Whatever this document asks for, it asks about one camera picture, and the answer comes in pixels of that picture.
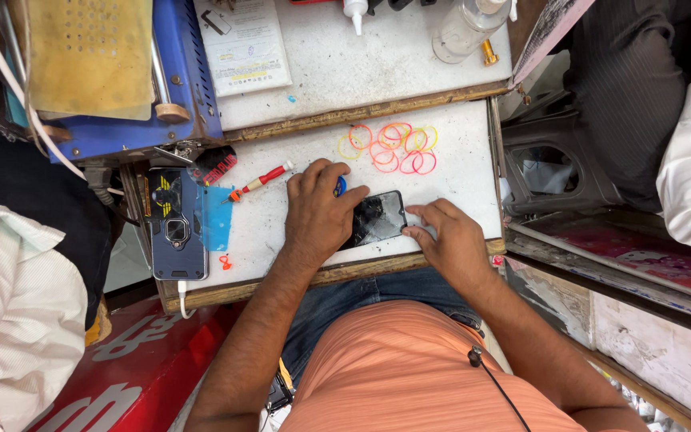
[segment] orange t-shirt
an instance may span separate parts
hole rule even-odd
[[[467,352],[479,334],[411,300],[353,310],[322,335],[280,432],[524,430]],[[522,378],[485,360],[533,432],[584,432]]]

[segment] blue tape roll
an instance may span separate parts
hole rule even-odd
[[[335,198],[338,198],[340,195],[344,194],[346,192],[346,180],[343,178],[343,176],[338,176],[338,182],[335,185],[335,189],[332,190],[332,194],[335,195]]]

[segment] cracked phone screen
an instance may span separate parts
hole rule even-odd
[[[361,200],[353,209],[353,231],[339,250],[374,243],[401,235],[407,226],[399,191],[385,192]]]

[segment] rubber band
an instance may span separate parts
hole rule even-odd
[[[425,142],[423,143],[422,146],[421,146],[420,144],[417,143],[417,133],[419,133],[419,132],[422,132],[422,133],[425,135]],[[409,142],[409,137],[412,136],[412,135],[415,135],[415,148],[414,148],[413,150],[409,150],[409,149],[407,148],[407,143]],[[424,148],[427,144],[428,144],[428,134],[427,134],[424,130],[422,130],[422,129],[416,129],[416,130],[412,131],[412,133],[409,134],[409,136],[407,137],[407,139],[404,141],[404,151],[407,152],[407,153],[409,153],[409,152],[414,152],[415,150],[419,150],[419,151],[422,152],[422,151],[423,151],[423,148]]]
[[[350,130],[348,131],[348,140],[351,143],[351,145],[353,146],[353,148],[355,148],[356,150],[364,150],[367,147],[361,147],[361,140],[359,140],[357,137],[353,136],[353,130],[356,128],[364,128],[367,130],[367,132],[369,132],[369,141],[367,142],[368,143],[367,146],[369,146],[369,143],[372,142],[372,130],[370,128],[368,128],[365,124],[357,124],[355,126],[351,126]],[[351,138],[355,138],[357,141],[360,141],[359,147],[356,147],[353,144],[353,141],[351,141]]]
[[[414,165],[415,165],[415,160],[414,160],[414,159],[412,160],[412,166],[411,166],[412,171],[409,171],[409,170],[405,171],[405,169],[404,169],[404,163],[407,162],[407,161],[409,160],[409,158],[410,158],[412,155],[415,155],[415,157],[417,158],[417,156],[418,156],[419,154],[420,154],[420,151],[419,151],[419,150],[413,150],[413,151],[409,152],[409,153],[404,157],[404,159],[401,160],[401,163],[398,165],[398,171],[401,172],[402,174],[414,174],[414,173],[416,173],[417,170],[415,170],[415,166],[414,166]]]
[[[405,133],[402,134],[401,132],[399,132],[397,126],[401,126],[402,128],[404,128]],[[385,132],[388,131],[389,128],[393,128],[394,130],[396,130],[396,133],[398,134],[398,138],[390,138],[389,136],[387,136],[385,134]],[[407,139],[407,137],[409,136],[410,133],[412,133],[412,126],[409,123],[390,123],[390,124],[387,124],[386,126],[383,126],[383,128],[380,129],[380,132],[378,133],[377,140],[380,143],[381,147],[387,148],[389,150],[394,150],[394,149],[401,147],[401,144]],[[381,136],[383,138],[388,139],[389,141],[396,141],[397,142],[396,145],[393,146],[387,142],[382,141]]]
[[[217,258],[217,260],[223,263],[223,270],[228,270],[233,265],[228,262],[228,255],[223,255],[220,258]]]
[[[370,158],[372,158],[372,162],[374,164],[387,165],[387,164],[390,164],[391,162],[393,162],[394,159],[397,159],[396,153],[394,153],[393,150],[385,150],[384,152],[380,152],[378,154],[373,154],[372,153],[373,147],[375,147],[375,145],[369,146],[369,156],[370,156]],[[386,154],[386,153],[391,154],[391,158],[388,160],[388,162],[378,162],[378,156],[380,156],[381,154]]]
[[[366,129],[369,133],[367,144],[364,144],[364,141],[359,137],[354,136],[354,132],[359,128]],[[428,129],[433,129],[434,131],[433,141],[428,133]],[[418,138],[420,132],[425,136],[425,140]],[[367,149],[372,160],[372,166],[379,172],[391,173],[398,170],[403,174],[426,175],[436,169],[437,158],[432,149],[436,146],[438,138],[438,130],[433,126],[413,128],[409,123],[389,123],[380,128],[377,134],[373,134],[372,130],[365,124],[356,124],[351,126],[349,133],[342,136],[338,141],[338,153],[345,159],[356,160]],[[348,156],[343,152],[344,148],[342,145],[345,139],[348,139],[351,146],[358,152],[356,156]],[[386,159],[383,154],[390,154],[390,158]],[[427,154],[433,159],[433,164],[425,161]],[[226,265],[228,268],[231,266],[227,261],[228,257],[226,255],[220,259],[220,262],[224,263],[225,270],[227,270]]]
[[[431,169],[429,169],[427,172],[420,172],[419,170],[420,170],[420,168],[423,166],[424,157],[425,157],[427,154],[430,154],[431,157],[434,158],[434,164],[433,164],[433,166],[431,167]],[[420,160],[421,160],[420,166],[417,167],[417,168],[415,168],[415,160],[417,160],[418,157],[419,157]],[[420,175],[426,175],[426,174],[428,174],[429,172],[434,171],[434,168],[436,168],[436,155],[434,154],[434,152],[428,152],[428,153],[426,153],[426,152],[419,152],[419,154],[418,154],[417,156],[415,156],[414,159],[412,159],[412,169],[415,170],[415,172],[418,173],[418,174],[420,174]]]
[[[425,133],[425,136],[427,138],[428,133],[425,131],[426,129],[433,129],[434,130],[434,142],[431,143],[431,147],[429,147],[429,148],[425,148],[425,145],[422,148],[420,148],[421,152],[427,152],[427,151],[431,150],[432,148],[434,148],[434,146],[436,145],[436,142],[439,140],[439,132],[433,126],[423,126],[422,128],[419,128],[418,131],[423,131],[423,133]]]
[[[359,150],[359,153],[357,153],[356,156],[353,156],[353,157],[352,157],[352,156],[346,156],[346,154],[343,153],[343,151],[342,151],[342,143],[343,143],[343,140],[346,139],[346,138],[348,138],[349,141],[351,140],[351,137],[349,137],[348,135],[343,135],[343,136],[340,138],[340,140],[338,141],[338,153],[340,153],[340,155],[341,155],[343,158],[350,159],[350,160],[352,160],[352,161],[354,161],[354,160],[356,160],[356,159],[359,159],[359,156],[361,156],[361,152],[364,152],[364,148],[358,148],[358,147],[354,146],[354,148],[356,148],[357,150]],[[359,140],[357,137],[352,137],[352,139],[355,139],[357,142],[359,142],[359,145],[361,145],[361,140]]]
[[[396,160],[396,166],[392,170],[389,170],[389,171],[381,169],[380,165],[378,165],[378,164],[372,164],[372,166],[374,166],[375,169],[377,169],[379,172],[385,172],[386,174],[388,174],[388,173],[394,172],[398,169],[398,158],[394,157],[392,160]]]
[[[400,139],[389,139],[389,141],[396,142],[396,145],[389,144],[385,141],[383,141],[380,137],[386,138],[385,136],[385,128],[380,130],[380,134],[378,134],[378,140],[376,143],[380,145],[380,147],[383,147],[386,150],[396,150],[397,148],[401,147],[401,140]]]

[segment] black trousers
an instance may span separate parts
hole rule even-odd
[[[691,81],[691,0],[597,0],[571,34],[564,87],[623,198],[662,211],[660,161]]]
[[[65,232],[55,250],[82,275],[88,304],[84,324],[89,329],[98,312],[113,246],[108,208],[87,182],[62,164],[51,164],[33,143],[9,142],[1,135],[0,205]]]

